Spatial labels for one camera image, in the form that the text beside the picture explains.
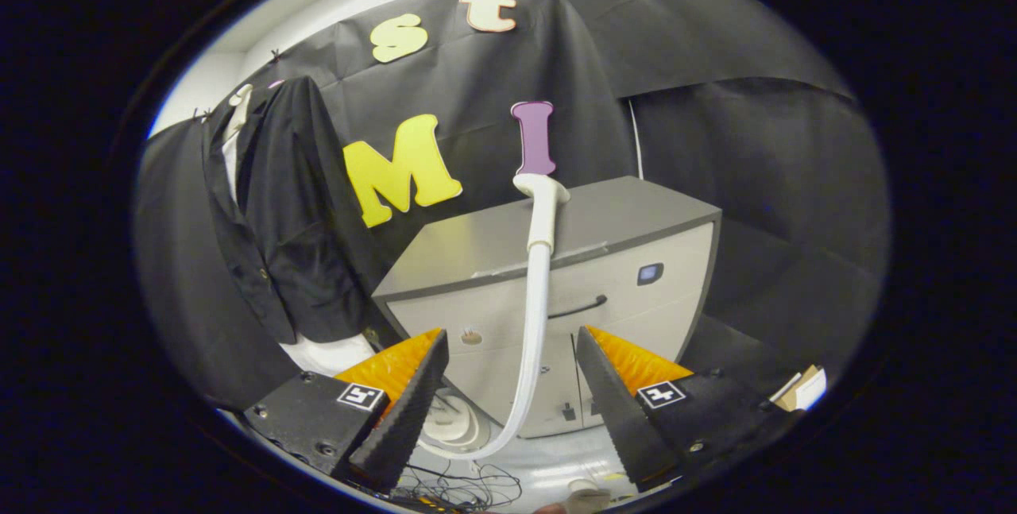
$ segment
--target black jacket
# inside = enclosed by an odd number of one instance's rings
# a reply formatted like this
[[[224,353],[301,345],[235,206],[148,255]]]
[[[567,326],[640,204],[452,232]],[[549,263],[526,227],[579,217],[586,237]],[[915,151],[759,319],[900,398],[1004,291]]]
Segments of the black jacket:
[[[316,342],[361,333],[381,317],[347,259],[366,227],[336,222],[334,199],[340,214],[356,210],[355,201],[345,177],[325,188],[344,167],[317,85],[297,77],[252,92],[237,138],[237,203],[222,154],[233,111],[224,102],[205,123],[203,163],[219,245],[240,294],[280,343],[294,343],[296,332]]]
[[[243,410],[299,373],[243,300],[222,261],[201,174],[204,126],[145,145],[134,192],[134,261],[157,336],[208,403]]]

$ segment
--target mannequin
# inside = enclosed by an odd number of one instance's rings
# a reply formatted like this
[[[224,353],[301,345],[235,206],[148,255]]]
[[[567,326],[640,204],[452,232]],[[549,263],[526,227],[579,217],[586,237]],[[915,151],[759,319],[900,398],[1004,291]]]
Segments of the mannequin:
[[[282,80],[272,83],[272,89],[283,82]],[[233,114],[226,125],[223,141],[223,158],[226,160],[227,180],[230,184],[230,196],[233,202],[237,202],[236,171],[237,171],[237,139],[240,129],[247,122],[248,104],[251,99],[251,91],[254,88],[250,83],[241,87],[229,104],[233,109]],[[309,370],[333,377],[343,373],[353,365],[374,355],[374,350],[363,334],[330,341],[327,343],[315,343],[306,337],[296,334],[297,342],[293,345],[280,344],[287,355],[293,359],[303,370]]]

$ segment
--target jacket lapel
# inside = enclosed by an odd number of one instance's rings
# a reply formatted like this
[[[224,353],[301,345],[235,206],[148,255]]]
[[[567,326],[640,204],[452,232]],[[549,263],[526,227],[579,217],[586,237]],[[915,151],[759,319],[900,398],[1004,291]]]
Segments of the jacket lapel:
[[[257,134],[264,119],[264,112],[268,106],[270,95],[276,92],[264,88],[258,88],[251,92],[251,99],[247,103],[247,120],[244,126],[237,133],[237,171],[239,172],[243,163],[247,159],[247,151],[250,149],[251,140]]]
[[[214,201],[226,213],[233,224],[244,224],[240,210],[230,196],[230,185],[226,178],[226,162],[223,160],[223,130],[233,115],[233,107],[228,100],[220,104],[208,120],[204,122],[202,161],[204,181],[214,195]]]

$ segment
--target purple letter i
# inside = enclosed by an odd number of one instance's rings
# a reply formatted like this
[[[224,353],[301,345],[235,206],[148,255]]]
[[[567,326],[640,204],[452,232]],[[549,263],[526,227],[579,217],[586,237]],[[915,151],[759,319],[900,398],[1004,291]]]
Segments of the purple letter i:
[[[554,106],[547,101],[527,101],[512,106],[512,116],[519,120],[523,137],[523,166],[516,174],[554,172],[554,161],[547,147],[547,117],[553,112]]]

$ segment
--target gray cabinet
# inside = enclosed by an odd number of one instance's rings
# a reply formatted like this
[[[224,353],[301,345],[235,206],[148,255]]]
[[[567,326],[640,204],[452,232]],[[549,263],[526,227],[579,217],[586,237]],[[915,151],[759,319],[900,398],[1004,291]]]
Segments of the gray cabinet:
[[[676,360],[709,286],[720,211],[633,177],[570,188],[551,259],[544,373],[522,437],[595,426],[573,338],[589,325]],[[429,224],[374,292],[404,336],[447,330],[445,380],[498,423],[522,354],[530,201]]]

